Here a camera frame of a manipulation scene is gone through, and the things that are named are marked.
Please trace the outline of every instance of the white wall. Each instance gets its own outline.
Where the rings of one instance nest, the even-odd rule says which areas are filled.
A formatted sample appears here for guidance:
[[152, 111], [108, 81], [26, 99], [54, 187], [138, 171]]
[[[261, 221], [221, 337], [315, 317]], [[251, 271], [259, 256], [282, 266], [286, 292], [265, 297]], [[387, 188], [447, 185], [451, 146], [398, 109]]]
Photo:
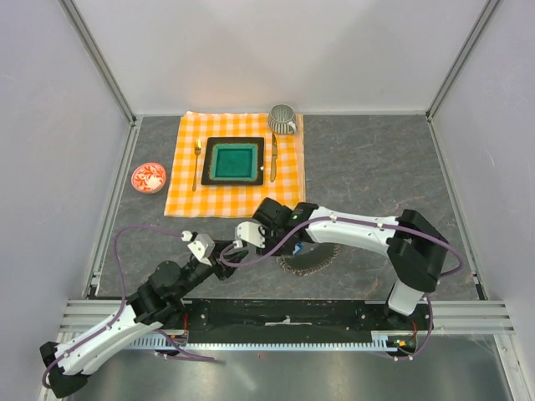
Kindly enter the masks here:
[[485, 0], [76, 0], [138, 114], [423, 111]]
[[436, 117], [491, 295], [535, 378], [535, 3], [507, 0]]
[[59, 3], [2, 0], [2, 400], [38, 397], [38, 348], [80, 297], [127, 131]]

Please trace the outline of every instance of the red patterned bowl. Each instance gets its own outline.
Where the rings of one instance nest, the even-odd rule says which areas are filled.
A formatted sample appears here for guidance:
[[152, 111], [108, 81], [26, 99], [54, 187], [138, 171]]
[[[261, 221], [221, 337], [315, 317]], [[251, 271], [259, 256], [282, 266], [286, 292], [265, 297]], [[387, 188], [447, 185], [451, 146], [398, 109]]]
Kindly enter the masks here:
[[145, 163], [135, 169], [132, 186], [144, 194], [155, 194], [166, 183], [166, 169], [159, 163]]

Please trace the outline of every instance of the green square plate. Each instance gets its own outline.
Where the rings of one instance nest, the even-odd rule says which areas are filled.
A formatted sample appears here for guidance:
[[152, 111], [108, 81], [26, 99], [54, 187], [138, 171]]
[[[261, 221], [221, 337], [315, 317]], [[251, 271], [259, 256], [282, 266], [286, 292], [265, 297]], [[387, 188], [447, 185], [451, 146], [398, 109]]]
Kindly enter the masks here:
[[264, 138], [208, 138], [203, 185], [263, 185]]

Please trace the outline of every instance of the knife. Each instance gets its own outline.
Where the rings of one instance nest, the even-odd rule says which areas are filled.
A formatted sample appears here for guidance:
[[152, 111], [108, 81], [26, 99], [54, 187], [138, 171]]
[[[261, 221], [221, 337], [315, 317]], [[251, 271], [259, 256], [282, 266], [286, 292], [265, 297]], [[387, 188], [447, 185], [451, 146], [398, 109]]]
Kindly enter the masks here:
[[277, 137], [275, 134], [272, 134], [271, 139], [271, 182], [275, 181], [275, 177], [277, 176], [277, 156], [278, 156], [278, 148], [277, 148]]

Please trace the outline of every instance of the black plate rim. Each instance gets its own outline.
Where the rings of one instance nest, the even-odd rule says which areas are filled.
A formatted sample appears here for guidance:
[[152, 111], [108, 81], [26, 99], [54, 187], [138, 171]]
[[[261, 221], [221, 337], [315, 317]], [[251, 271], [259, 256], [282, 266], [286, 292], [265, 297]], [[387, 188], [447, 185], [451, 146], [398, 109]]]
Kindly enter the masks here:
[[[210, 160], [212, 158], [214, 146], [224, 141], [230, 144], [255, 144], [258, 145], [258, 163], [257, 163], [257, 178], [255, 180], [212, 180], [210, 178]], [[202, 166], [201, 185], [204, 186], [260, 186], [264, 183], [264, 144], [265, 139], [262, 136], [211, 136], [206, 142], [206, 154], [204, 164]]]

